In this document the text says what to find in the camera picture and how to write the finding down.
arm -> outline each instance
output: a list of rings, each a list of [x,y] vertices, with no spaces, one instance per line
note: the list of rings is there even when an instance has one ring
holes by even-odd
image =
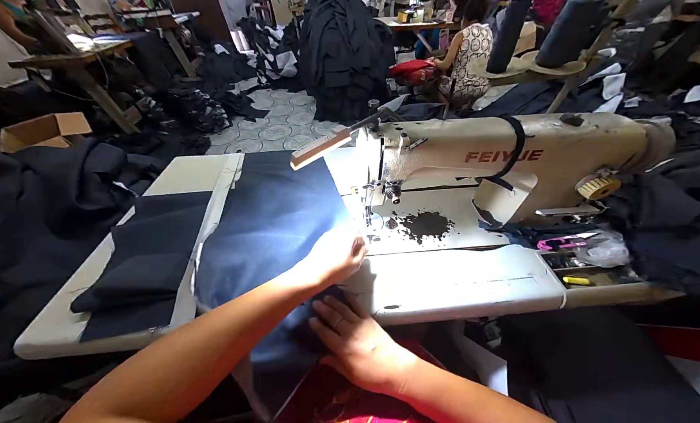
[[[2,29],[8,37],[13,38],[16,43],[21,44],[26,49],[31,49],[36,44],[36,38],[29,37],[22,33],[16,26],[13,16],[2,5],[0,5],[0,29]]]
[[[401,399],[439,423],[549,423],[553,420],[495,390],[463,379],[407,351],[348,296],[314,302],[311,329],[334,355],[323,362],[363,389]]]
[[[120,364],[62,423],[178,421],[292,309],[353,274],[363,238],[323,235],[288,272],[179,327]]]
[[[452,39],[452,44],[449,45],[449,50],[446,52],[446,57],[444,57],[444,60],[433,60],[433,63],[437,68],[439,68],[439,70],[444,72],[449,70],[449,67],[455,62],[457,52],[460,50],[460,45],[462,45],[462,32],[455,34],[455,37]]]

tiled floor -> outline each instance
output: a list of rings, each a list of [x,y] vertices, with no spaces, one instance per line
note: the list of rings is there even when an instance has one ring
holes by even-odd
[[[256,122],[234,118],[232,127],[209,137],[212,147],[207,154],[297,150],[336,126],[335,122],[313,120],[316,101],[305,91],[258,90],[249,96],[254,108],[269,110],[269,114]]]

plastic bag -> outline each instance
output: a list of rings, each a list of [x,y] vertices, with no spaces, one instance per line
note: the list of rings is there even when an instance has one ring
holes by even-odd
[[[607,268],[629,264],[630,252],[622,235],[608,230],[599,232],[594,238],[606,240],[589,247],[573,248],[575,257],[583,263]]]

worker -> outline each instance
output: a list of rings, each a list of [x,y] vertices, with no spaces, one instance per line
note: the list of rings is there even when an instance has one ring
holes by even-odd
[[[33,23],[24,10],[25,0],[0,0],[0,29],[29,53],[38,49],[36,38],[29,35]]]
[[[322,235],[305,259],[271,281],[175,329],[112,370],[63,423],[178,421],[206,399],[292,309],[344,281],[364,260],[363,238]],[[406,401],[438,422],[549,422],[495,390],[460,378],[397,344],[350,297],[313,303],[309,326],[330,351],[322,362],[360,388]]]
[[[430,59],[442,72],[452,69],[451,76],[443,76],[439,82],[437,101],[450,101],[456,108],[469,108],[488,90],[488,79],[468,71],[471,60],[488,57],[491,53],[494,35],[488,25],[480,23],[486,16],[487,9],[487,0],[469,0],[462,11],[462,30],[452,39],[446,56],[443,60]],[[455,82],[455,87],[449,98],[452,81]]]

pink scissors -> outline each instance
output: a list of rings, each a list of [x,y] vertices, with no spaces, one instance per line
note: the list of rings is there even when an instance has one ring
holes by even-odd
[[[553,251],[556,248],[585,247],[589,245],[588,239],[599,235],[598,232],[578,233],[577,235],[560,236],[558,238],[541,239],[538,242],[538,249],[543,251]]]

